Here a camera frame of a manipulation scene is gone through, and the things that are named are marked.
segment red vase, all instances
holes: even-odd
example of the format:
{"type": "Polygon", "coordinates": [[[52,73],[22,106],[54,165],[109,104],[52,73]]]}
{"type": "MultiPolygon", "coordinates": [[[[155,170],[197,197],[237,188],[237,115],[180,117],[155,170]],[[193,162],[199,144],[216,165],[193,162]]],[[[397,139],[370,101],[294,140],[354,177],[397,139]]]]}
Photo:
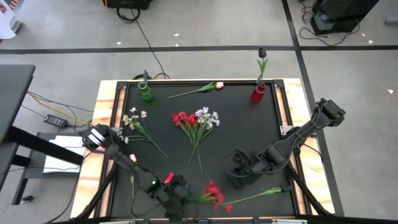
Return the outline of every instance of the red vase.
{"type": "Polygon", "coordinates": [[[261,101],[262,96],[266,93],[266,85],[256,85],[256,87],[253,90],[253,93],[251,94],[251,101],[258,103],[261,101]]]}

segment vase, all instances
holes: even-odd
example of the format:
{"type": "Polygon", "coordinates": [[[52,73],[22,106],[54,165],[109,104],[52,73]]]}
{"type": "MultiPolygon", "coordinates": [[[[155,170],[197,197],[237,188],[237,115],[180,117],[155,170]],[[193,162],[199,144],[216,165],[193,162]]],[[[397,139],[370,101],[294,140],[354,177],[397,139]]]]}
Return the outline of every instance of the vase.
{"type": "Polygon", "coordinates": [[[256,85],[256,87],[253,90],[253,93],[251,94],[251,101],[258,103],[261,101],[262,96],[266,93],[266,85],[261,84],[261,85],[256,85]]]}
{"type": "Polygon", "coordinates": [[[146,82],[138,83],[138,88],[140,90],[139,96],[142,100],[151,102],[154,99],[154,94],[146,82]]]}

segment concrete floor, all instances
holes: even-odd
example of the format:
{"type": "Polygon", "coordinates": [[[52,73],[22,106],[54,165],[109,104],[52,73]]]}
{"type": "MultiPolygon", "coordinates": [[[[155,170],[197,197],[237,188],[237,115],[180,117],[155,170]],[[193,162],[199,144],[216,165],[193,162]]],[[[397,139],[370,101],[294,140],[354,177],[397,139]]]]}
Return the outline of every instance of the concrete floor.
{"type": "MultiPolygon", "coordinates": [[[[301,5],[288,0],[296,31],[304,26],[301,5]]],[[[343,45],[397,45],[398,27],[384,25],[398,15],[394,0],[380,1],[361,23],[361,30],[343,45]]],[[[147,47],[137,25],[121,22],[101,1],[25,1],[19,10],[25,22],[16,38],[0,49],[82,49],[147,47]]],[[[156,0],[139,19],[153,47],[269,45],[293,46],[279,0],[156,0]]],[[[333,34],[327,41],[339,41],[333,34]]],[[[319,45],[302,40],[300,45],[319,45]]],[[[256,51],[157,52],[172,78],[254,78],[256,51]]],[[[294,51],[268,51],[267,78],[301,78],[294,51]]],[[[396,163],[398,112],[397,50],[308,51],[303,59],[315,99],[335,100],[347,111],[338,128],[325,130],[335,178],[346,216],[398,219],[396,163]]],[[[160,72],[151,53],[0,54],[1,64],[34,64],[30,91],[63,103],[93,109],[100,80],[130,79],[144,69],[160,72]]],[[[25,106],[51,113],[26,98],[25,106]]],[[[80,120],[91,114],[77,111],[80,120]]],[[[56,132],[42,118],[21,108],[14,123],[31,133],[56,132]]],[[[27,149],[19,154],[27,155],[27,149]]],[[[73,179],[30,180],[25,195],[35,200],[10,206],[20,172],[8,175],[0,192],[4,223],[43,223],[58,215],[72,193],[73,179]]],[[[60,218],[67,220],[70,210],[60,218]]]]}

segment green vase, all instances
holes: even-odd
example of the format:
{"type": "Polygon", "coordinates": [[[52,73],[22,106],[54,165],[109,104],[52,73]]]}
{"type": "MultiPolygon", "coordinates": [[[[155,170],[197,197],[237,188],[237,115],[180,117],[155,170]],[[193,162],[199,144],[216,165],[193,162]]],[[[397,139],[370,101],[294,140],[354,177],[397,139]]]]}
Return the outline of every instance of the green vase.
{"type": "Polygon", "coordinates": [[[146,82],[138,83],[138,88],[140,90],[139,96],[142,100],[145,102],[151,102],[154,100],[154,94],[146,82]]]}

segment power adapter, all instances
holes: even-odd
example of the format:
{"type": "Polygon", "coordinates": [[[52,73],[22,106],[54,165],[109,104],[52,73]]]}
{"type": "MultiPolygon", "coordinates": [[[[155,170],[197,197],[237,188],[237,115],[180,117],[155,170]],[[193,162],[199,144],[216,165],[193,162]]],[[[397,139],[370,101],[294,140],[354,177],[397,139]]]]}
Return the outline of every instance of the power adapter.
{"type": "Polygon", "coordinates": [[[67,120],[49,114],[44,118],[44,123],[54,125],[58,128],[65,128],[68,125],[67,120]]]}

